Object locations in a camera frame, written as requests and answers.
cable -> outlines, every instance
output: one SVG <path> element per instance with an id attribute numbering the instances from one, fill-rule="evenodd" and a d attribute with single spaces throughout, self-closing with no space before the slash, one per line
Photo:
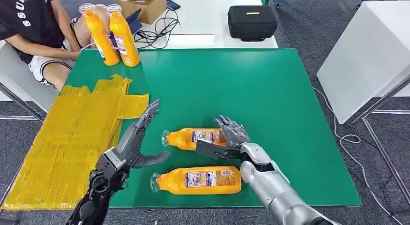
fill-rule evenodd
<path id="1" fill-rule="evenodd" d="M 368 189 L 370 189 L 370 193 L 371 193 L 371 195 L 373 196 L 374 200 L 375 200 L 376 203 L 380 206 L 380 208 L 382 208 L 383 211 L 386 212 L 386 214 L 388 214 L 388 215 L 389 215 L 392 219 L 394 219 L 398 224 L 403 225 L 403 224 L 395 217 L 394 214 L 390 213 L 390 212 L 389 212 L 386 208 L 384 208 L 384 206 L 379 202 L 379 200 L 378 200 L 377 197 L 376 197 L 376 194 L 373 192 L 373 190 L 371 190 L 370 185 L 369 185 L 369 183 L 367 182 L 365 168 L 363 167 L 363 165 L 362 165 L 358 160 L 356 160 L 356 158 L 354 158 L 354 157 L 347 151 L 347 149 L 346 149 L 346 148 L 343 146 L 343 144 L 342 144 L 342 141 L 343 141 L 343 140 L 345 140 L 345 141 L 347 141 L 347 142 L 349 142 L 349 143 L 352 143 L 352 144 L 358 144 L 358 143 L 360 143 L 360 142 L 362 141 L 362 139 L 361 139 L 358 135 L 349 134 L 349 135 L 339 136 L 339 135 L 337 134 L 337 131 L 336 131 L 336 114 L 334 113 L 334 111 L 332 110 L 331 106 L 329 105 L 329 103 L 328 103 L 328 101 L 327 101 L 325 95 L 324 95 L 322 92 L 320 92 L 319 90 L 317 90 L 316 88 L 314 88 L 314 87 L 312 87 L 312 88 L 313 88 L 316 92 L 318 92 L 318 93 L 323 97 L 324 101 L 326 102 L 327 108 L 329 108 L 329 110 L 333 113 L 333 124 L 334 124 L 334 133 L 335 133 L 335 136 L 339 138 L 339 144 L 340 144 L 340 146 L 343 148 L 343 150 L 350 156 L 350 158 L 351 158 L 353 161 L 355 161 L 355 162 L 361 167 L 362 173 L 363 173 L 363 178 L 364 178 L 364 180 L 365 180 L 366 187 L 367 187 Z"/>
<path id="2" fill-rule="evenodd" d="M 386 200 L 386 185 L 390 182 L 392 177 L 393 175 L 390 175 L 389 179 L 383 185 L 383 199 L 384 199 L 384 202 L 387 204 L 387 207 L 390 209 L 390 211 L 393 211 L 393 209 L 390 203 Z"/>
<path id="3" fill-rule="evenodd" d="M 95 42 L 90 43 L 90 44 L 88 44 L 88 45 L 84 46 L 84 47 L 80 50 L 80 52 L 81 52 L 82 50 L 84 50 L 84 49 L 88 48 L 89 46 L 93 45 L 93 44 L 95 44 Z"/>
<path id="4" fill-rule="evenodd" d="M 175 13 L 176 18 L 172 17 L 167 17 L 168 13 L 172 11 Z M 160 21 L 164 21 L 164 28 L 158 32 L 157 25 Z M 148 44 L 147 46 L 140 47 L 141 48 L 146 48 L 146 47 L 153 47 L 155 49 L 163 49 L 167 47 L 169 38 L 167 39 L 165 45 L 163 47 L 155 47 L 154 43 L 161 37 L 165 36 L 166 34 L 170 34 L 172 30 L 175 28 L 175 26 L 179 24 L 179 19 L 178 19 L 178 13 L 174 10 L 168 9 L 167 12 L 165 13 L 165 16 L 163 18 L 159 18 L 157 22 L 155 22 L 154 25 L 154 31 L 144 31 L 144 30 L 139 30 L 134 34 L 134 42 L 136 43 L 145 43 Z"/>
<path id="5" fill-rule="evenodd" d="M 221 156 L 221 157 L 227 159 L 228 161 L 230 161 L 230 162 L 239 170 L 239 168 L 238 168 L 238 166 L 236 166 L 235 162 L 234 162 L 231 158 L 229 158 L 227 155 L 225 155 L 225 154 L 223 154 L 223 153 L 220 153 L 220 152 L 217 152 L 217 151 L 215 152 L 215 154 L 217 154 L 217 155 L 219 155 L 219 156 Z"/>

phone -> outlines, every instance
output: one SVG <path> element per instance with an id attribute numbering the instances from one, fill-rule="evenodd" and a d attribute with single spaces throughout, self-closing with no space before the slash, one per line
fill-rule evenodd
<path id="1" fill-rule="evenodd" d="M 167 0 L 167 7 L 173 11 L 178 10 L 179 8 L 181 8 L 180 5 L 176 4 L 174 1 L 172 0 Z"/>

bottle label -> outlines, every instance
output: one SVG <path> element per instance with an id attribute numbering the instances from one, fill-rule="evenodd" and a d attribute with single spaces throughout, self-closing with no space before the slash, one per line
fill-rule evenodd
<path id="1" fill-rule="evenodd" d="M 104 56 L 104 53 L 103 53 L 102 49 L 100 48 L 100 46 L 98 46 L 97 43 L 95 43 L 95 46 L 97 47 L 98 52 L 100 53 L 102 60 L 105 61 L 105 56 Z"/>
<path id="2" fill-rule="evenodd" d="M 197 141 L 202 140 L 207 143 L 215 142 L 215 136 L 212 131 L 193 131 L 192 132 L 192 141 L 196 143 Z"/>
<path id="3" fill-rule="evenodd" d="M 116 35 L 114 37 L 115 37 L 119 52 L 123 55 L 127 55 L 127 51 L 125 50 L 124 40 L 122 39 L 122 37 L 116 36 Z"/>
<path id="4" fill-rule="evenodd" d="M 189 172 L 185 174 L 185 187 L 235 185 L 232 170 Z"/>

robotic arm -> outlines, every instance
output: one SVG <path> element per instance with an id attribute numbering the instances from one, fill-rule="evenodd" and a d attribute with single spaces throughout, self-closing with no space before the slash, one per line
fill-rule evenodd
<path id="1" fill-rule="evenodd" d="M 75 207 L 66 225 L 102 225 L 110 198 L 122 187 L 131 168 L 142 168 L 165 161 L 169 152 L 156 156 L 141 153 L 145 130 L 158 114 L 159 100 L 150 104 L 140 119 L 131 124 L 122 136 L 117 149 L 104 152 L 90 172 L 89 187 Z M 198 140 L 196 152 L 214 159 L 229 158 L 242 161 L 242 180 L 249 184 L 264 207 L 280 225 L 339 225 L 308 206 L 291 187 L 278 165 L 258 144 L 251 143 L 244 127 L 228 117 L 216 119 L 228 146 L 221 147 Z"/>
<path id="2" fill-rule="evenodd" d="M 264 207 L 280 225 L 339 225 L 312 207 L 296 193 L 278 165 L 258 144 L 251 143 L 244 127 L 228 117 L 220 116 L 217 124 L 228 147 L 197 142 L 196 152 L 214 159 L 228 157 L 242 161 L 242 180 L 249 184 Z"/>
<path id="3" fill-rule="evenodd" d="M 141 143 L 152 117 L 159 113 L 160 101 L 148 106 L 138 121 L 131 124 L 117 148 L 104 152 L 90 172 L 89 187 L 78 202 L 66 225 L 102 225 L 107 214 L 110 198 L 122 187 L 130 175 L 131 168 L 142 168 L 164 162 L 168 151 L 156 156 L 141 153 Z"/>

black t-shirt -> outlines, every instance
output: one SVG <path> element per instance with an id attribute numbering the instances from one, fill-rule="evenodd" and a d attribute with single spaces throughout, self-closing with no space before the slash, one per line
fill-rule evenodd
<path id="1" fill-rule="evenodd" d="M 61 48 L 64 35 L 51 0 L 0 0 L 0 40 L 16 34 L 39 45 Z M 32 55 L 15 50 L 22 61 L 30 63 Z"/>

